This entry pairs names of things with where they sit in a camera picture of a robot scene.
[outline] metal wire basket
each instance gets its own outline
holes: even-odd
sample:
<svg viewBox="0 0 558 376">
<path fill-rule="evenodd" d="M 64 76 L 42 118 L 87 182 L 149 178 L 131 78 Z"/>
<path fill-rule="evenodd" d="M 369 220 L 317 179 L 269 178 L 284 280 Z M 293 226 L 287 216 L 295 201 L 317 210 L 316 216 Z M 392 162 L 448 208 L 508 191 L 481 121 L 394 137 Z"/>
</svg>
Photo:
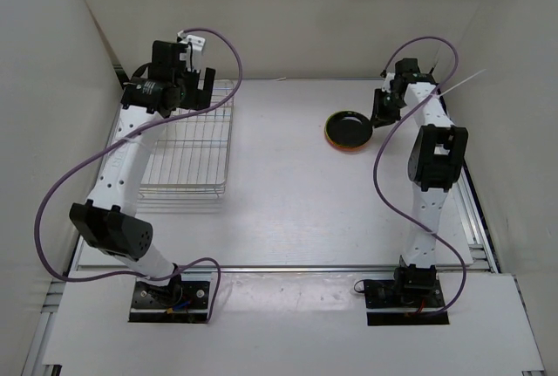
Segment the metal wire basket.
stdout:
<svg viewBox="0 0 558 376">
<path fill-rule="evenodd" d="M 232 90 L 232 81 L 215 81 L 212 104 Z M 167 125 L 157 141 L 139 188 L 139 201 L 220 197 L 225 192 L 233 125 L 231 99 L 210 113 Z M 179 109 L 173 115 L 188 113 Z"/>
</svg>

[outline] purple cable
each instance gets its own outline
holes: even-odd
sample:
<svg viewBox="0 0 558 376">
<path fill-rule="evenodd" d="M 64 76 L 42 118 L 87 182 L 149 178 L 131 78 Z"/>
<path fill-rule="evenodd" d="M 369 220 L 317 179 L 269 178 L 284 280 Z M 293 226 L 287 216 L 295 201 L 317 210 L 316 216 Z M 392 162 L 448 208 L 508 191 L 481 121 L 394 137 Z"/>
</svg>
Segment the purple cable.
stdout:
<svg viewBox="0 0 558 376">
<path fill-rule="evenodd" d="M 453 68 L 450 71 L 450 73 L 444 78 L 444 80 L 442 80 L 438 86 L 436 88 L 434 88 L 434 90 L 432 90 L 432 92 L 428 95 L 427 98 L 425 98 L 423 101 L 421 101 L 420 103 L 418 103 L 415 107 L 413 107 L 413 109 L 408 112 L 405 116 L 403 116 L 403 118 L 401 119 L 401 121 L 399 121 L 394 127 L 393 129 L 387 134 L 387 137 L 385 138 L 384 142 L 382 143 L 382 145 L 380 146 L 379 150 L 378 150 L 378 155 L 376 156 L 376 160 L 374 161 L 374 173 L 373 173 L 373 179 L 374 179 L 374 188 L 376 189 L 376 192 L 378 193 L 378 196 L 380 197 L 380 199 L 382 199 L 382 202 L 385 203 L 385 205 L 390 208 L 391 210 L 393 210 L 395 213 L 397 213 L 398 215 L 403 216 L 407 221 L 414 223 L 415 225 L 419 226 L 420 228 L 422 228 L 425 232 L 428 232 L 429 234 L 431 234 L 437 241 L 439 241 L 440 243 L 442 243 L 443 245 L 445 245 L 453 254 L 455 254 L 455 256 L 458 258 L 460 264 L 461 264 L 461 268 L 463 270 L 463 277 L 461 278 L 461 284 L 459 285 L 459 288 L 457 290 L 457 293 L 455 294 L 455 296 L 453 297 L 453 299 L 448 302 L 446 304 L 446 306 L 444 306 L 443 308 L 434 311 L 434 312 L 427 312 L 424 313 L 423 316 L 434 316 L 434 315 L 438 315 L 442 312 L 447 311 L 449 308 L 452 307 L 453 304 L 455 304 L 455 302 L 457 302 L 457 300 L 459 299 L 459 297 L 461 296 L 461 293 L 463 293 L 463 290 L 465 289 L 465 283 L 467 280 L 467 268 L 466 268 L 466 264 L 465 261 L 463 260 L 463 257 L 461 256 L 461 254 L 448 242 L 446 241 L 444 238 L 442 238 L 441 236 L 439 236 L 436 232 L 432 232 L 431 229 L 429 229 L 426 225 L 424 225 L 423 223 L 419 222 L 418 220 L 416 220 L 414 217 L 407 215 L 405 212 L 403 212 L 402 210 L 396 208 L 395 206 L 393 206 L 393 204 L 390 203 L 389 200 L 387 200 L 387 198 L 385 198 L 384 193 L 382 193 L 382 190 L 379 186 L 378 183 L 378 167 L 380 164 L 380 160 L 382 158 L 382 155 L 384 154 L 385 149 L 387 148 L 388 143 L 390 142 L 391 138 L 393 137 L 393 134 L 395 134 L 397 132 L 397 130 L 401 127 L 401 125 L 403 125 L 403 123 L 405 123 L 408 119 L 411 118 L 411 116 L 417 112 L 422 106 L 424 106 L 426 103 L 428 103 L 428 101 L 430 101 L 436 91 L 441 87 L 444 86 L 445 84 L 447 84 L 447 81 L 450 80 L 450 78 L 453 76 L 453 74 L 457 71 L 457 67 L 459 65 L 459 55 L 457 53 L 457 49 L 455 49 L 455 46 L 453 44 L 451 44 L 450 42 L 448 42 L 447 40 L 445 40 L 444 38 L 439 38 L 437 36 L 422 36 L 420 38 L 414 38 L 413 40 L 408 41 L 407 43 L 401 45 L 392 55 L 390 60 L 388 60 L 387 64 L 385 65 L 385 69 L 384 72 L 387 71 L 387 68 L 389 67 L 390 63 L 392 62 L 392 60 L 398 55 L 398 53 L 403 50 L 406 46 L 408 46 L 411 43 L 415 43 L 421 40 L 438 40 L 439 42 L 442 42 L 444 44 L 447 44 L 449 46 L 449 48 L 452 50 L 453 52 L 453 56 L 454 56 L 454 62 L 453 62 Z"/>
<path fill-rule="evenodd" d="M 92 162 L 102 158 L 106 154 L 109 154 L 111 151 L 113 151 L 117 147 L 120 147 L 121 145 L 128 142 L 128 140 L 130 138 L 146 131 L 147 129 L 151 129 L 152 127 L 156 127 L 156 126 L 159 126 L 159 125 L 165 125 L 166 123 L 171 123 L 173 121 L 187 119 L 188 117 L 194 117 L 194 116 L 197 116 L 197 115 L 200 115 L 200 114 L 205 114 L 205 113 L 212 112 L 213 110 L 216 110 L 217 108 L 221 107 L 223 104 L 225 104 L 227 101 L 229 101 L 230 99 L 232 99 L 235 96 L 236 92 L 238 91 L 238 89 L 241 86 L 242 76 L 243 76 L 242 62 L 241 62 L 241 57 L 238 54 L 238 51 L 235 49 L 233 44 L 230 43 L 228 41 L 228 39 L 225 38 L 218 31 L 203 28 L 203 27 L 199 27 L 199 28 L 195 28 L 195 29 L 186 29 L 186 30 L 184 30 L 184 33 L 193 33 L 193 32 L 199 32 L 199 31 L 204 31 L 206 33 L 211 33 L 211 34 L 217 36 L 228 46 L 228 48 L 235 55 L 236 63 L 238 64 L 238 81 L 236 82 L 235 87 L 232 89 L 232 91 L 230 92 L 230 94 L 227 97 L 225 97 L 224 99 L 219 101 L 217 104 L 214 104 L 213 106 L 210 106 L 208 108 L 204 108 L 203 110 L 200 110 L 200 111 L 197 111 L 197 112 L 185 113 L 185 114 L 181 114 L 179 116 L 173 116 L 173 117 L 169 117 L 167 119 L 153 121 L 151 123 L 145 124 L 144 126 L 138 127 L 133 132 L 127 134 L 121 140 L 117 140 L 116 142 L 112 143 L 110 146 L 106 147 L 105 149 L 98 152 L 97 154 L 87 158 L 83 162 L 80 162 L 77 166 L 70 169 L 70 171 L 68 171 L 66 174 L 62 175 L 62 177 L 60 177 L 58 179 L 58 181 L 56 181 L 54 183 L 54 185 L 49 189 L 49 191 L 46 192 L 46 195 L 44 196 L 43 200 L 41 201 L 41 204 L 38 207 L 37 215 L 35 216 L 35 225 L 34 225 L 34 228 L 33 228 L 35 248 L 37 249 L 38 257 L 41 260 L 41 263 L 43 264 L 44 268 L 54 278 L 57 278 L 58 280 L 62 280 L 63 282 L 67 282 L 67 283 L 84 283 L 84 282 L 93 282 L 95 280 L 100 280 L 101 278 L 107 278 L 107 277 L 112 277 L 112 276 L 145 277 L 144 275 L 142 275 L 140 273 L 137 273 L 135 271 L 129 271 L 129 270 L 126 270 L 126 271 L 112 271 L 112 272 L 109 272 L 109 273 L 99 274 L 97 276 L 91 276 L 91 277 L 66 277 L 66 276 L 61 275 L 60 273 L 56 272 L 51 267 L 48 260 L 46 259 L 46 256 L 44 255 L 43 245 L 41 243 L 41 232 L 40 232 L 40 230 L 41 230 L 41 220 L 43 218 L 44 209 L 46 208 L 46 205 L 48 204 L 49 200 L 52 198 L 52 195 L 54 195 L 56 190 L 58 190 L 58 188 L 62 184 L 64 184 L 65 181 L 67 181 L 70 177 L 72 177 L 74 174 L 76 174 L 79 170 L 88 166 Z M 202 263 L 202 262 L 205 262 L 205 261 L 209 261 L 210 263 L 213 263 L 215 265 L 215 267 L 217 268 L 217 282 L 215 284 L 215 292 L 214 292 L 214 296 L 213 296 L 213 299 L 211 301 L 211 305 L 209 307 L 209 312 L 208 312 L 208 320 L 209 320 L 211 318 L 212 313 L 213 313 L 213 307 L 214 307 L 214 302 L 215 302 L 215 299 L 216 299 L 216 294 L 217 294 L 217 291 L 219 290 L 219 285 L 221 283 L 221 266 L 213 258 L 204 257 L 204 258 L 200 258 L 199 260 L 195 260 L 195 261 L 191 262 L 190 264 L 180 265 L 180 266 L 177 267 L 176 271 L 173 274 L 171 274 L 169 276 L 165 276 L 165 277 L 151 278 L 151 280 L 155 281 L 155 282 L 156 281 L 167 280 L 168 278 L 172 278 L 174 276 L 177 276 L 182 271 L 195 266 L 197 263 Z"/>
</svg>

